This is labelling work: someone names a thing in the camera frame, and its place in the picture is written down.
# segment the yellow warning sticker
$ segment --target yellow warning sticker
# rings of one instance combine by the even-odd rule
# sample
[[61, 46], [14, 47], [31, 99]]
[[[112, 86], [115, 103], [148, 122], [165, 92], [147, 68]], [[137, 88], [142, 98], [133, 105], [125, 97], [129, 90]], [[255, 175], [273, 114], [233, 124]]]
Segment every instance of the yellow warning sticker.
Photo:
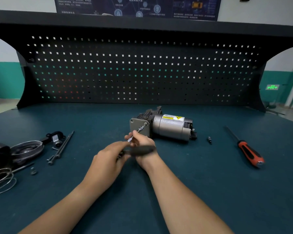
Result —
[[184, 117], [179, 117], [179, 116], [173, 116], [173, 115], [168, 115], [168, 114], [164, 114], [162, 116], [162, 118], [165, 118], [165, 119], [170, 119], [170, 120], [176, 120], [176, 121], [184, 121]]

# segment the blue poster board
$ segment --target blue poster board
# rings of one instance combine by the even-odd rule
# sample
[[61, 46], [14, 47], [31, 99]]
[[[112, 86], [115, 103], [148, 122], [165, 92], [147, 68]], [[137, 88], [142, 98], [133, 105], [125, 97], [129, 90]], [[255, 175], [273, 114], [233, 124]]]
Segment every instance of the blue poster board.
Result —
[[217, 20], [221, 0], [55, 0], [58, 13]]

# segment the silver metal cylinder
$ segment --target silver metal cylinder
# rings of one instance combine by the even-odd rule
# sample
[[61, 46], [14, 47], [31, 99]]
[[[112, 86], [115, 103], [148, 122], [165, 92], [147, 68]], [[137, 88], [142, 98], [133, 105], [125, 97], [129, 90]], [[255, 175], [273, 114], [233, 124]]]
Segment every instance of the silver metal cylinder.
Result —
[[187, 128], [188, 123], [192, 124], [193, 120], [173, 115], [157, 114], [154, 117], [152, 131], [161, 136], [189, 141], [191, 128]]

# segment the orange car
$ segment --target orange car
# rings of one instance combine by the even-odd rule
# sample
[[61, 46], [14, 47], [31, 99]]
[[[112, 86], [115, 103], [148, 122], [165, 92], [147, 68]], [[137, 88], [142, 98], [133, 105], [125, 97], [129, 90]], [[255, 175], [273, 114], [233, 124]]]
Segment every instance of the orange car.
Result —
[[203, 7], [203, 2], [197, 2], [197, 1], [192, 2], [192, 8], [201, 9], [202, 7]]

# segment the green exit sign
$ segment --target green exit sign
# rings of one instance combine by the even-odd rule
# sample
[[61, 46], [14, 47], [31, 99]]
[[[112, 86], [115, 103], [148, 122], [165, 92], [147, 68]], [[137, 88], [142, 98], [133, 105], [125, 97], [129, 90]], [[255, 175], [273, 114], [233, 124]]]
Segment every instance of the green exit sign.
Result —
[[266, 90], [278, 90], [280, 85], [267, 85]]

